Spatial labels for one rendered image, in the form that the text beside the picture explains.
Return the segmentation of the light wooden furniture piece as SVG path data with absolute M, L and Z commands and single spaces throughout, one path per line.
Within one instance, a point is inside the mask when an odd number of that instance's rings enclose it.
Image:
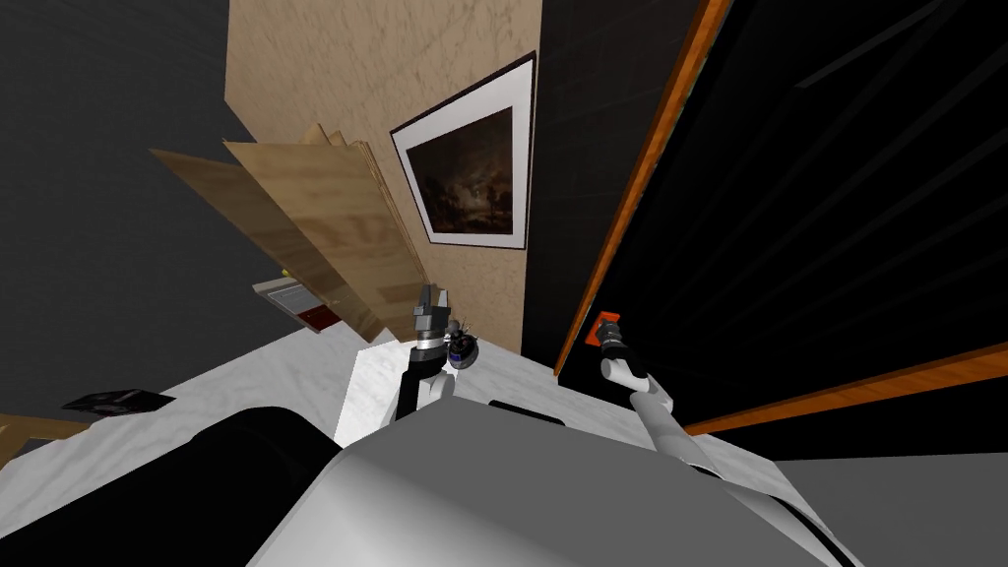
M 89 423 L 0 413 L 0 470 L 31 439 L 66 440 L 86 431 Z

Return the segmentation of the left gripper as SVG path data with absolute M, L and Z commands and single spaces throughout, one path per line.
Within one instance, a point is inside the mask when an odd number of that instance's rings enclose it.
M 420 344 L 442 344 L 450 319 L 448 291 L 438 289 L 437 300 L 433 306 L 431 294 L 432 285 L 424 284 L 420 290 L 417 306 L 412 310 L 417 342 Z

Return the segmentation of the flat black object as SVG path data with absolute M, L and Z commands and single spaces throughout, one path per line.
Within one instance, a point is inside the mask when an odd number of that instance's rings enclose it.
M 118 416 L 157 411 L 174 400 L 174 396 L 131 389 L 81 396 L 64 404 L 61 408 L 100 416 Z

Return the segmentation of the light wooden cupboard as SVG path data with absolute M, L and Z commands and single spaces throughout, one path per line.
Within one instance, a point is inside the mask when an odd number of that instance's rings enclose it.
M 153 155 L 362 338 L 414 340 L 427 278 L 368 145 L 314 124 L 298 143 L 224 146 L 235 163 Z

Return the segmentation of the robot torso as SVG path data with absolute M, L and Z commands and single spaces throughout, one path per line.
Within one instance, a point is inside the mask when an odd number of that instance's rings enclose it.
M 785 500 L 446 398 L 350 444 L 247 567 L 863 567 Z

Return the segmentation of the black door leaf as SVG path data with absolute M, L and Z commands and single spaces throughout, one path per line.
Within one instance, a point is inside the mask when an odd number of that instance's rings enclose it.
M 736 0 L 596 300 L 700 423 L 1008 342 L 1008 0 Z

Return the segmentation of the dark framed wall picture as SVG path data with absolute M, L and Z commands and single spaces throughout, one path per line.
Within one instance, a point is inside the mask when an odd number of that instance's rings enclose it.
M 536 53 L 390 132 L 432 244 L 527 247 Z

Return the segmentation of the orange door handle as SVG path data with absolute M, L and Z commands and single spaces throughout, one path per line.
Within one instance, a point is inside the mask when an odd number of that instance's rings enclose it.
M 605 343 L 622 343 L 619 319 L 620 315 L 617 313 L 599 312 L 585 337 L 585 343 L 594 347 L 601 347 Z

